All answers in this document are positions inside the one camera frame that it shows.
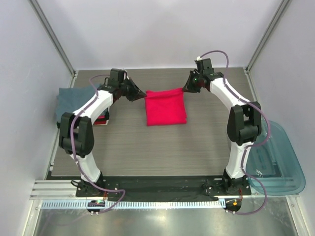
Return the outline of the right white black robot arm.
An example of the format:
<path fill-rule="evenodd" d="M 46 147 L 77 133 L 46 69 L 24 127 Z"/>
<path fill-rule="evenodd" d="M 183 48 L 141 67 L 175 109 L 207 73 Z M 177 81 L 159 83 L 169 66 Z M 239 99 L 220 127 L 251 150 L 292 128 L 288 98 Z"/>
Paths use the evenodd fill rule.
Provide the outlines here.
<path fill-rule="evenodd" d="M 189 73 L 183 92 L 198 93 L 202 88 L 215 95 L 229 110 L 226 132 L 231 141 L 230 157 L 222 176 L 222 189 L 226 194 L 236 195 L 246 187 L 243 172 L 247 164 L 249 150 L 261 134 L 261 114 L 258 102 L 250 103 L 234 89 L 221 72 L 215 72 L 210 59 L 198 57 L 196 69 Z"/>

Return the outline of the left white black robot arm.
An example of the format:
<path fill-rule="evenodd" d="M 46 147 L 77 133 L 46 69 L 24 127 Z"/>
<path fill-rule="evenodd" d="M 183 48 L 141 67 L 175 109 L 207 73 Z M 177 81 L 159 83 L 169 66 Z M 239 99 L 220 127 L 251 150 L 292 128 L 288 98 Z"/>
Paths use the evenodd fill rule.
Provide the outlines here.
<path fill-rule="evenodd" d="M 146 94 L 123 69 L 111 69 L 104 84 L 99 87 L 94 84 L 91 86 L 94 95 L 76 111 L 62 115 L 59 146 L 74 160 L 83 185 L 88 187 L 92 195 L 100 196 L 106 189 L 102 172 L 93 156 L 93 124 L 104 110 L 121 97 L 135 101 L 144 98 Z"/>

